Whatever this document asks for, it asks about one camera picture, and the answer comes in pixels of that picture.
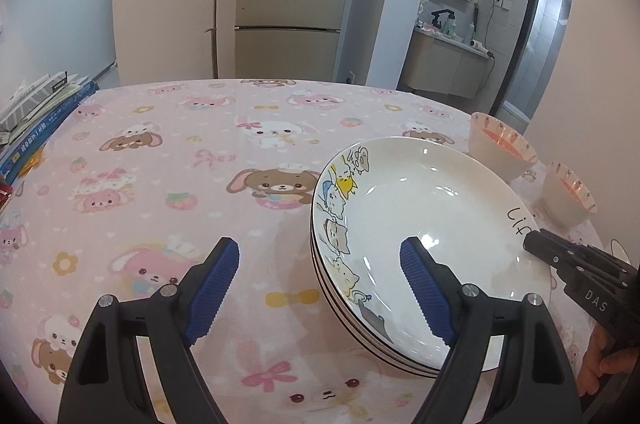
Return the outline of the person's right hand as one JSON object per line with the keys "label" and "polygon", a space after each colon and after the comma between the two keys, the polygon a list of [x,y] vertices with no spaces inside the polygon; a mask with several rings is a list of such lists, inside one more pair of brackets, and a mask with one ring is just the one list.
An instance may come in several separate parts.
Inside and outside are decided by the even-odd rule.
{"label": "person's right hand", "polygon": [[597,324],[590,336],[589,345],[582,357],[582,367],[577,375],[579,396],[594,395],[599,390],[603,375],[630,373],[639,357],[639,348],[620,349],[605,355],[611,335]]}

